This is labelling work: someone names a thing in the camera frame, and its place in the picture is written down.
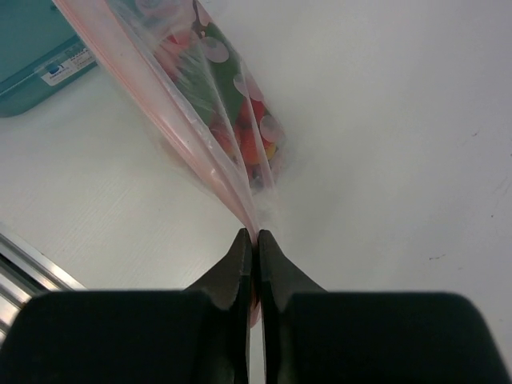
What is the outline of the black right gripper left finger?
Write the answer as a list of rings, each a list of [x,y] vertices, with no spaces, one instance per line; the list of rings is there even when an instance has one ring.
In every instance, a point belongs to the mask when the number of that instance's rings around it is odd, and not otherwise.
[[[1,347],[4,383],[246,383],[252,244],[184,290],[61,290],[25,304]]]

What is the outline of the red strawberry bunch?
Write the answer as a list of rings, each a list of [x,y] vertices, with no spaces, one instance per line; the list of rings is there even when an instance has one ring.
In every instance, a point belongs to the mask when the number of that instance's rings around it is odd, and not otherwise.
[[[249,185],[278,173],[282,129],[242,58],[197,1],[139,2],[156,23],[154,56]]]

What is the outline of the clear pink zip top bag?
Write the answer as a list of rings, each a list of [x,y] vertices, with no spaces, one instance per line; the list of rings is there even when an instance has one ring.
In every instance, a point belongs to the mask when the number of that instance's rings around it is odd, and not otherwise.
[[[58,10],[179,158],[247,229],[277,224],[286,134],[198,1],[59,1]]]

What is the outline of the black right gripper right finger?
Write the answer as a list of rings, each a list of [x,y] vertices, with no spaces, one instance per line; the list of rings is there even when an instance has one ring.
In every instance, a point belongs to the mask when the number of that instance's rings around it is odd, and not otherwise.
[[[332,292],[258,239],[268,383],[508,383],[477,307],[445,292]]]

